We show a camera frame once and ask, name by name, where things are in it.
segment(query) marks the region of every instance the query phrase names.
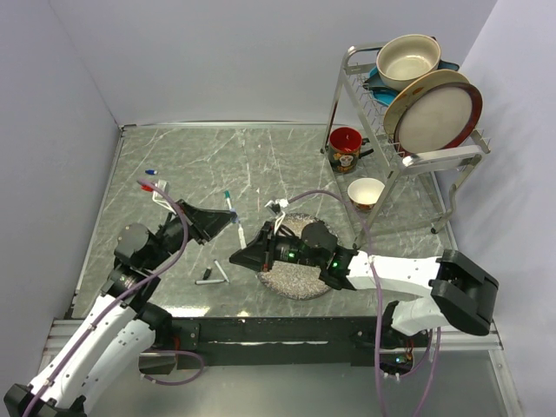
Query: red mug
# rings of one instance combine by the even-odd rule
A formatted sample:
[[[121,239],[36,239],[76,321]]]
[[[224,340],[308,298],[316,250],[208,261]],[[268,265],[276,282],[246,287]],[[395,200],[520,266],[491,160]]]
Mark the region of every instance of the red mug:
[[[328,140],[328,160],[336,172],[348,172],[355,168],[357,160],[373,153],[373,150],[361,152],[361,146],[368,139],[352,128],[335,129]]]

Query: white bowl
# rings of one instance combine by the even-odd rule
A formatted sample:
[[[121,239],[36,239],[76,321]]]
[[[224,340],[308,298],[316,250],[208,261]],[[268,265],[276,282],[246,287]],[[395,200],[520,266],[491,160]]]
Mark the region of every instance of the white bowl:
[[[438,68],[440,45],[430,36],[405,35],[388,42],[376,57],[381,80],[402,91],[409,84]]]
[[[356,208],[371,211],[379,200],[384,184],[374,178],[359,178],[347,187],[347,196]]]

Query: rack leg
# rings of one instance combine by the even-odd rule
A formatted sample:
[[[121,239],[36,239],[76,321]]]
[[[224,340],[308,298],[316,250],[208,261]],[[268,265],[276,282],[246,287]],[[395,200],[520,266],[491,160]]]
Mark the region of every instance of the rack leg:
[[[328,138],[330,137],[330,131],[332,130],[332,124],[334,123],[334,117],[336,116],[336,110],[338,109],[338,102],[340,101],[342,79],[341,72],[343,71],[343,63],[340,67],[340,74],[338,75],[338,81],[336,83],[336,90],[334,91],[334,99],[332,100],[332,107],[330,108],[330,115],[328,116],[327,131],[324,134],[324,140],[322,141],[321,153],[325,154],[328,150]]]
[[[399,178],[400,178],[400,171],[398,169],[394,171],[390,171],[390,175],[388,176],[388,181],[386,182],[386,186],[382,190],[379,200],[376,202],[373,209],[368,215],[367,225],[369,226],[369,228],[373,227],[374,219],[376,219],[376,216],[382,210],[382,206],[384,205],[386,199],[392,194],[392,190],[394,189],[394,186],[398,182]],[[361,230],[361,232],[355,239],[355,246],[357,248],[360,248],[361,246],[363,246],[365,240],[366,240],[365,231]]]
[[[465,180],[477,167],[481,159],[482,159],[481,155],[476,155],[471,160],[471,162],[468,163],[468,165],[463,169],[463,171],[461,171],[461,175],[458,177],[458,179],[452,184],[452,186],[450,186],[450,189],[448,191],[450,208],[446,210],[446,213],[444,213],[444,215],[433,225],[433,228],[431,228],[431,232],[433,232],[434,234],[439,233],[446,226],[446,223],[448,223],[452,218],[453,214],[457,209],[457,205],[455,202],[455,195],[458,192],[458,189],[460,189],[461,185],[463,185]]]

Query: white wall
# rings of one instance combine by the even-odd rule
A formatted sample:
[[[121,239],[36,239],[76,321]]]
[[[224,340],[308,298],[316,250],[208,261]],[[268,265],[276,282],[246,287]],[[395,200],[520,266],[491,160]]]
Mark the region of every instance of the white wall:
[[[117,126],[48,2],[0,1],[0,39],[3,397],[29,382],[68,307]]]
[[[500,281],[495,318],[527,416],[554,415],[556,3],[499,0],[462,71],[492,154],[462,188],[460,249]]]
[[[51,0],[119,124],[325,122],[349,46],[425,33],[461,63],[495,2]]]

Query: plate rim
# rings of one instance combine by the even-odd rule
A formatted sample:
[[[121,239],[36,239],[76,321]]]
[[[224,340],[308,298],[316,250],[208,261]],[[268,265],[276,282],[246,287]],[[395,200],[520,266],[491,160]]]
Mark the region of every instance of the plate rim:
[[[466,125],[463,127],[461,132],[454,139],[452,139],[449,143],[442,146],[441,148],[433,149],[433,150],[426,150],[426,151],[422,151],[422,152],[434,152],[435,150],[440,150],[440,149],[456,148],[456,147],[460,146],[469,137],[469,135],[471,135],[471,133],[475,129],[475,126],[477,126],[477,123],[479,122],[480,115],[481,115],[482,109],[483,109],[483,99],[482,99],[482,94],[480,93],[479,89],[477,87],[475,87],[474,85],[472,85],[471,83],[451,82],[451,83],[439,84],[436,87],[432,87],[426,93],[424,93],[422,96],[420,96],[417,100],[412,102],[407,107],[407,109],[403,112],[403,114],[400,117],[400,120],[396,124],[396,129],[394,131],[394,143],[396,143],[396,147],[398,148],[397,151],[398,151],[398,153],[401,154],[402,157],[408,156],[408,155],[415,155],[415,154],[420,153],[420,152],[410,152],[410,151],[404,149],[401,146],[400,126],[401,126],[401,123],[402,123],[404,117],[407,115],[408,111],[414,106],[414,104],[416,104],[421,98],[423,98],[427,94],[430,94],[434,91],[437,91],[439,89],[446,89],[446,88],[463,89],[469,95],[469,98],[471,99],[471,112],[469,113],[469,118],[467,119]]]
[[[441,78],[443,78],[444,75],[453,77],[453,80],[436,83],[436,84],[432,83],[431,86],[428,88],[426,86],[423,86],[418,93],[409,94],[409,92],[412,91],[415,87],[420,87],[423,83],[434,81],[434,78],[438,78],[440,80]],[[396,126],[398,125],[401,117],[403,116],[403,114],[406,112],[407,108],[411,104],[419,100],[419,98],[421,98],[430,89],[433,89],[434,87],[438,87],[443,83],[453,83],[453,82],[469,83],[469,80],[467,79],[466,76],[464,76],[458,71],[454,71],[453,69],[451,70],[437,69],[436,71],[429,72],[428,74],[425,74],[421,78],[418,78],[417,80],[409,84],[405,89],[403,89],[400,92],[400,94],[397,97],[395,97],[395,99],[390,103],[390,105],[386,110],[386,113],[384,114],[382,126],[388,136],[388,139],[392,140],[394,138],[394,132]]]

